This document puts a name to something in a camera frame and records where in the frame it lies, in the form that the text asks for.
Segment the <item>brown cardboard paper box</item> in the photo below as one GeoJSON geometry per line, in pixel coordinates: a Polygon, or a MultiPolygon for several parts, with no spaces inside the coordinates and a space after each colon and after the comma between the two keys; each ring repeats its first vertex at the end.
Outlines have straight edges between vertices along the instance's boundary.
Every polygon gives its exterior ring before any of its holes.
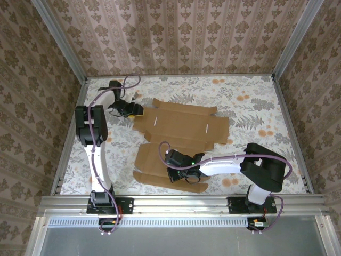
{"type": "Polygon", "coordinates": [[[136,181],[158,187],[202,193],[208,188],[207,178],[189,178],[171,182],[167,167],[160,155],[167,146],[193,157],[214,149],[215,144],[226,144],[229,136],[229,119],[216,116],[217,107],[183,105],[153,100],[151,108],[145,107],[142,116],[134,118],[133,130],[144,134],[147,143],[140,145],[135,160],[136,181]]]}

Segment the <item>floral printed tablecloth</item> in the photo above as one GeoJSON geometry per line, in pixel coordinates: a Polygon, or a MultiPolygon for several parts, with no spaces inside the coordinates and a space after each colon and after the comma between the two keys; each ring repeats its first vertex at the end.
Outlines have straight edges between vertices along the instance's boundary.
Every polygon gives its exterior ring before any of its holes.
{"type": "MultiPolygon", "coordinates": [[[[271,76],[160,76],[144,77],[140,83],[131,77],[126,84],[129,93],[137,93],[137,102],[145,107],[151,107],[154,99],[217,107],[217,115],[230,120],[230,135],[226,144],[215,145],[214,153],[235,153],[249,142],[262,145],[284,156],[293,167],[283,183],[282,193],[306,193],[282,103],[271,76]]],[[[134,179],[137,152],[145,143],[143,134],[132,129],[130,118],[109,111],[106,119],[109,133],[105,155],[115,192],[120,195],[174,194],[174,189],[145,185],[134,179]]]]}

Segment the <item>grey metal base panel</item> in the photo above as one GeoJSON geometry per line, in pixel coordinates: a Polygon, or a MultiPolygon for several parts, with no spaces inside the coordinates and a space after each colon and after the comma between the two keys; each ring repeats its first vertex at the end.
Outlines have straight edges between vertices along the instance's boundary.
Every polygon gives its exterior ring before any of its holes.
{"type": "Polygon", "coordinates": [[[96,227],[35,223],[25,256],[329,256],[315,217],[282,217],[264,233],[232,227],[96,227]]]}

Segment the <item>aluminium mounting rail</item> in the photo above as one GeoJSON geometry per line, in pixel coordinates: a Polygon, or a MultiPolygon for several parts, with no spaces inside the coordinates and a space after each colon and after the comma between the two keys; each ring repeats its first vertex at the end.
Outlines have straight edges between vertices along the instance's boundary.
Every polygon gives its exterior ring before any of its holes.
{"type": "MultiPolygon", "coordinates": [[[[201,217],[227,216],[228,195],[133,195],[134,217],[201,217]]],[[[281,195],[284,201],[283,216],[328,215],[329,210],[322,195],[281,195]]],[[[87,195],[44,196],[38,208],[39,217],[54,215],[84,216],[87,195]]]]}

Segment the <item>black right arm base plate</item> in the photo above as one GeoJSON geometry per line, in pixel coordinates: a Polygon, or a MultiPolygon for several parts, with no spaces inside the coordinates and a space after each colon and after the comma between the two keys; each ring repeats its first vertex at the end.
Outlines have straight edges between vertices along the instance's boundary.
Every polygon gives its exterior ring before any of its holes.
{"type": "Polygon", "coordinates": [[[262,205],[249,202],[246,196],[228,197],[227,200],[230,214],[277,213],[273,197],[267,197],[262,205]]]}

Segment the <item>aluminium table side rail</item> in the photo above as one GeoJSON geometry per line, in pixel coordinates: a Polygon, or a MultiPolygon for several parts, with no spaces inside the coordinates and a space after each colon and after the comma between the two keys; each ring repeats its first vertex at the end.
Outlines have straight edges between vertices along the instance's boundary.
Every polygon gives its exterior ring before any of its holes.
{"type": "MultiPolygon", "coordinates": [[[[88,78],[85,78],[85,81],[80,88],[75,106],[84,104],[86,96],[87,96],[87,91],[88,91],[88,78]]],[[[75,110],[73,110],[69,130],[66,136],[62,154],[61,154],[59,164],[56,170],[56,174],[54,177],[54,181],[52,184],[52,188],[50,192],[51,196],[58,195],[61,191],[63,178],[67,170],[67,166],[68,166],[70,154],[72,151],[72,147],[75,141],[75,137],[76,137],[76,123],[75,123],[75,110]]]]}
{"type": "Polygon", "coordinates": [[[290,114],[289,114],[289,111],[288,111],[288,108],[287,108],[287,105],[286,105],[286,102],[285,102],[279,81],[275,77],[275,75],[271,75],[271,77],[272,77],[275,92],[277,94],[279,105],[280,105],[280,108],[281,108],[281,111],[283,114],[283,119],[284,119],[284,122],[286,124],[288,135],[289,135],[289,138],[291,141],[291,145],[292,145],[295,157],[296,157],[298,169],[301,172],[301,176],[302,176],[302,179],[304,181],[306,191],[309,194],[315,194],[315,190],[313,188],[312,181],[311,181],[310,175],[308,173],[301,148],[299,146],[299,142],[298,142],[298,139],[297,139],[297,136],[295,133],[293,123],[292,123],[291,118],[290,118],[290,114]]]}

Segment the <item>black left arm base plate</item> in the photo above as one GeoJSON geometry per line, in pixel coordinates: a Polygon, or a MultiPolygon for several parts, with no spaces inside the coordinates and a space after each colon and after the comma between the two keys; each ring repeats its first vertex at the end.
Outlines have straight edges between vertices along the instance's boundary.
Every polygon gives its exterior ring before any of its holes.
{"type": "MultiPolygon", "coordinates": [[[[117,197],[116,204],[119,214],[132,214],[134,208],[134,198],[117,197]]],[[[102,198],[96,201],[88,200],[87,214],[117,214],[116,208],[111,198],[102,198]]]]}

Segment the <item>aluminium frame post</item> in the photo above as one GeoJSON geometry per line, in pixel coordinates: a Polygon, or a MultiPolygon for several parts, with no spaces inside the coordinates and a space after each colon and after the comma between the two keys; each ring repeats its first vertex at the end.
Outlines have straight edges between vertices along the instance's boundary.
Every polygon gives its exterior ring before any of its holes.
{"type": "Polygon", "coordinates": [[[56,16],[53,14],[52,9],[49,7],[46,0],[31,0],[39,15],[45,22],[49,32],[56,41],[62,54],[70,65],[75,76],[81,83],[85,84],[87,75],[84,68],[81,66],[80,61],[76,56],[76,52],[72,49],[69,43],[66,33],[62,30],[62,26],[57,21],[56,16]]]}
{"type": "Polygon", "coordinates": [[[273,77],[280,78],[281,75],[284,73],[323,2],[324,0],[309,0],[275,66],[275,69],[272,73],[273,77]]]}

